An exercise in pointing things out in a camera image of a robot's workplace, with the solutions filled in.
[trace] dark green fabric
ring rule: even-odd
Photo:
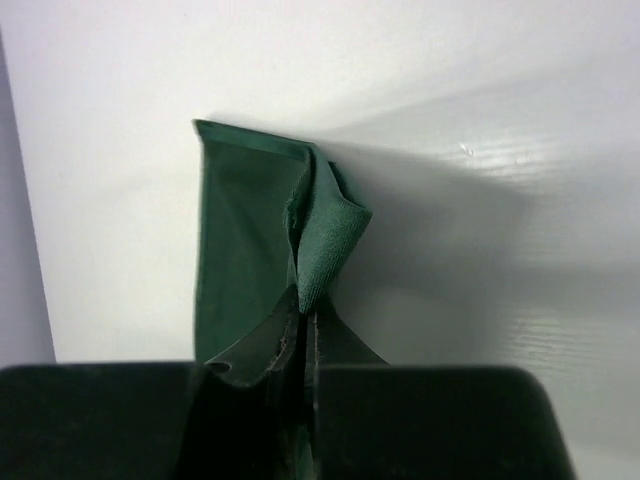
[[[249,333],[295,282],[307,313],[371,212],[311,143],[196,120],[204,169],[195,305],[196,359]]]

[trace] green cloth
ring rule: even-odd
[[[318,148],[196,120],[202,140],[196,360],[251,332],[295,282],[309,312],[344,265],[371,212]]]

